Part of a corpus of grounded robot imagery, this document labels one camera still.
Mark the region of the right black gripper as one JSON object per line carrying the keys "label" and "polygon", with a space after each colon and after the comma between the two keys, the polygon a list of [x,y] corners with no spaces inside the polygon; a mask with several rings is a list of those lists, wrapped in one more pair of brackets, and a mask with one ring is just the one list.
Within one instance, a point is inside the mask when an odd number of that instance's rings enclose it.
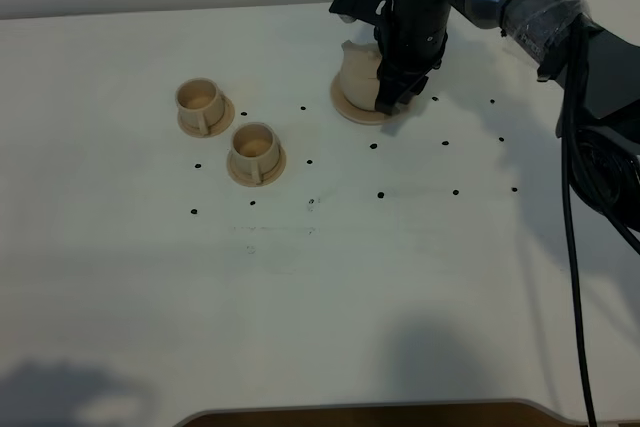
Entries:
{"label": "right black gripper", "polygon": [[394,116],[422,93],[429,72],[441,61],[447,40],[446,0],[392,0],[380,34],[382,61],[375,111]]}

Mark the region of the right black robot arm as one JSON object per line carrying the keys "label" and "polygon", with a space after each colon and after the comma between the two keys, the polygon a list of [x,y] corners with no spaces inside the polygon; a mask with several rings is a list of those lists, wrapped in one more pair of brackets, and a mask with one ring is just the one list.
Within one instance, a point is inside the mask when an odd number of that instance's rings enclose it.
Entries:
{"label": "right black robot arm", "polygon": [[622,233],[639,228],[639,49],[595,23],[582,0],[392,0],[380,30],[379,111],[417,95],[441,61],[457,11],[499,29],[564,92],[565,177]]}

